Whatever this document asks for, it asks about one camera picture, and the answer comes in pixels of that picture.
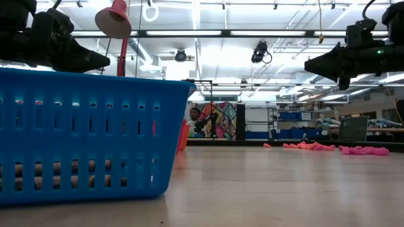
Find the security camera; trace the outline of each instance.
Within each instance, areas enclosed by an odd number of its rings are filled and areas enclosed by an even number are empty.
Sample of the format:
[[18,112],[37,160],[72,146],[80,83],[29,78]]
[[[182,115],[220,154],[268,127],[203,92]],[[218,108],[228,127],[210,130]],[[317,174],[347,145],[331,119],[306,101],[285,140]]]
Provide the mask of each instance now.
[[174,59],[177,62],[184,62],[187,60],[187,55],[185,54],[185,50],[178,50]]

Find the fluorescent light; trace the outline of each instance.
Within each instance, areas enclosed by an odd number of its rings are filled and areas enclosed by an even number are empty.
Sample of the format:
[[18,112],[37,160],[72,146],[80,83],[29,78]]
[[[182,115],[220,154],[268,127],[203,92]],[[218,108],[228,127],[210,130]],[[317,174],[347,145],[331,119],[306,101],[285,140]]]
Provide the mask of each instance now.
[[251,35],[251,36],[301,36],[305,31],[231,31],[230,35]]
[[[314,36],[320,36],[320,34],[321,34],[321,32],[319,32],[319,31],[314,32]],[[323,31],[323,35],[344,37],[346,35],[346,32],[345,31]]]
[[398,81],[404,79],[404,73],[403,74],[398,74],[398,75],[394,75],[394,76],[389,76],[385,79],[381,79],[378,81],[379,84],[385,84],[385,83],[390,83],[390,82],[394,82],[394,81]]
[[373,31],[373,35],[388,35],[389,33],[387,31]]
[[337,98],[341,98],[343,96],[344,95],[328,95],[328,96],[322,98],[322,100],[334,100],[334,99],[337,99]]
[[370,88],[365,88],[365,89],[361,89],[361,90],[358,90],[358,91],[354,91],[349,95],[358,95],[358,94],[361,94],[361,93],[363,93],[365,91],[369,91],[369,90],[370,90]]
[[221,31],[195,30],[195,31],[147,31],[147,35],[221,35]]

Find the lamp shade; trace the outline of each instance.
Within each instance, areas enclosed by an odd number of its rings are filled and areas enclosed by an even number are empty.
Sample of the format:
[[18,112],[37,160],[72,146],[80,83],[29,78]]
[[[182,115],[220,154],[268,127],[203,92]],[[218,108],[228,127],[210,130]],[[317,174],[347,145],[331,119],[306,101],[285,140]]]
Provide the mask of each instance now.
[[111,7],[95,15],[95,24],[110,38],[128,38],[131,35],[132,26],[126,15],[127,8],[124,0],[115,0]]

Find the blue plastic basket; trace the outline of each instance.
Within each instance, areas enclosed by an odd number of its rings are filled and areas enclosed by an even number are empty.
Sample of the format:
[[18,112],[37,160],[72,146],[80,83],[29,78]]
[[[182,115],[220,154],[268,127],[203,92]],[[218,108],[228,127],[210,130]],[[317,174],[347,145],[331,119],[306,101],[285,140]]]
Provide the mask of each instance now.
[[0,69],[0,204],[164,193],[195,89],[187,82]]

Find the wooden floor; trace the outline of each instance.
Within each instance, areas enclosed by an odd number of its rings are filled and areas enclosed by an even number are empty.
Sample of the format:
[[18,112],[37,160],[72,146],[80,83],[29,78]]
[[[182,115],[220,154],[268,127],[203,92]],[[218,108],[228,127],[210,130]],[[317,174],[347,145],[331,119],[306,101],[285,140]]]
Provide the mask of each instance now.
[[1,227],[403,226],[404,154],[188,147],[164,196],[0,209]]

